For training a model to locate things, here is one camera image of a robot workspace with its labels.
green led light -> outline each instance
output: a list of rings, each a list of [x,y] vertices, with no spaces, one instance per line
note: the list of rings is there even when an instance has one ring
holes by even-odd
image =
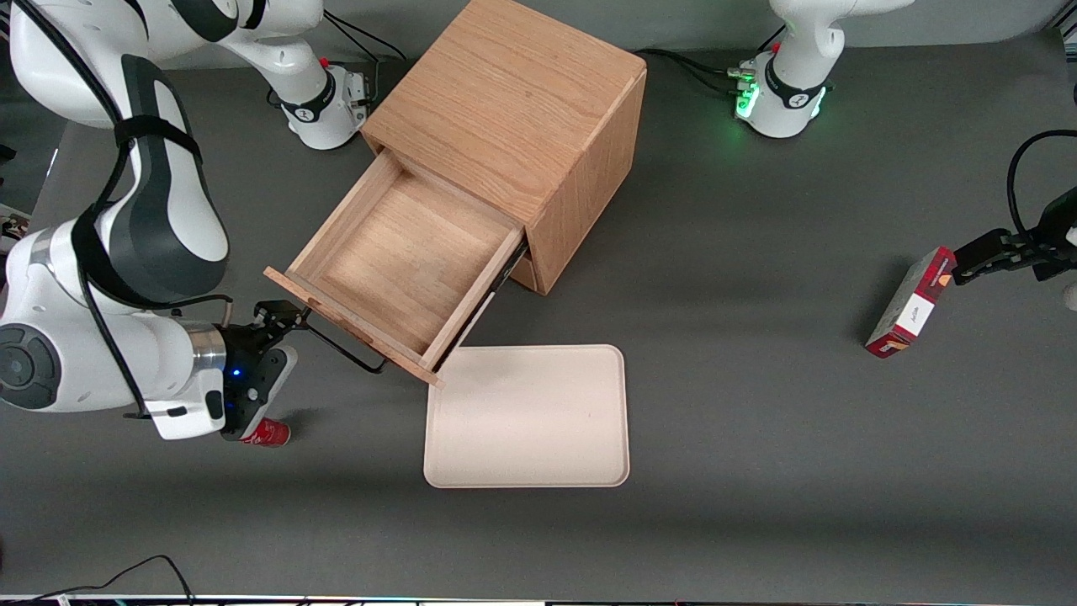
[[[741,100],[737,102],[737,115],[747,119],[755,109],[755,101],[759,98],[759,85],[752,84],[752,87],[741,93]]]
[[[812,117],[819,115],[819,110],[820,108],[823,107],[823,97],[825,96],[826,96],[826,86],[824,86],[823,89],[819,91],[819,100],[815,101],[815,109],[811,110]]]

white label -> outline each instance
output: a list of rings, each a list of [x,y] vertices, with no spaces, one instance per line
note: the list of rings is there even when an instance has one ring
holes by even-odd
[[[920,337],[920,330],[924,328],[927,316],[932,315],[934,309],[934,302],[919,294],[913,294],[906,302],[905,310],[901,310],[901,315],[897,319],[897,326],[911,333],[913,337]]]

gray table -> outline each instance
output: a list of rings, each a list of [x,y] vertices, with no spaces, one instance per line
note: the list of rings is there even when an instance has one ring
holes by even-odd
[[[550,296],[507,285],[467,340],[620,348],[623,488],[432,489],[425,386],[297,335],[277,414],[298,440],[278,451],[166,443],[118,411],[0,409],[0,590],[166,552],[204,593],[1073,603],[1065,281],[984,278],[948,292],[911,351],[861,349],[910,260],[1008,224],[1013,149],[1074,125],[1057,37],[850,51],[792,141],[651,65],[625,186]],[[370,152],[304,149],[252,70],[172,75],[232,234],[222,288],[247,314],[283,295],[262,268],[289,263]],[[111,159],[107,133],[69,128],[39,224],[74,215]],[[1029,155],[1030,216],[1075,159],[1065,141]],[[122,589],[176,590],[165,569]]]

wooden box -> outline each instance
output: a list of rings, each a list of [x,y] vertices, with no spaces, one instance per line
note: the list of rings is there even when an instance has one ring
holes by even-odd
[[[504,273],[553,287],[628,174],[645,75],[520,4],[472,0],[363,126],[374,164],[266,274],[437,385]]]

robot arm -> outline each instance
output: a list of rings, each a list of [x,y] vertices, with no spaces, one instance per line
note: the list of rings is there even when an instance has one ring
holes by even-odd
[[[1032,267],[1036,279],[1045,281],[1077,268],[1077,187],[1062,194],[1044,208],[1039,223],[1027,228],[1018,210],[1016,180],[1025,152],[1037,141],[1054,137],[1077,138],[1077,130],[1045,130],[1026,139],[1010,159],[1006,175],[1006,196],[1010,219],[1017,232],[996,228],[954,252],[954,282],[960,284],[1003,269]],[[1066,306],[1077,310],[1077,284],[1066,288]]]
[[[770,0],[787,33],[780,51],[766,51],[730,70],[742,80],[736,116],[768,137],[798,135],[819,114],[826,77],[845,48],[845,32],[836,22],[886,13],[913,1]]]
[[[228,47],[270,81],[304,142],[336,146],[365,117],[362,80],[323,69],[309,46],[285,38],[320,15],[317,0],[15,0],[19,82],[60,115],[114,128],[135,184],[9,255],[0,397],[72,412],[129,406],[136,392],[165,439],[241,439],[261,421],[295,364],[294,351],[277,347],[295,323],[266,322],[264,310],[246,327],[152,313],[214,287],[228,254],[190,123],[154,61],[211,42]]]

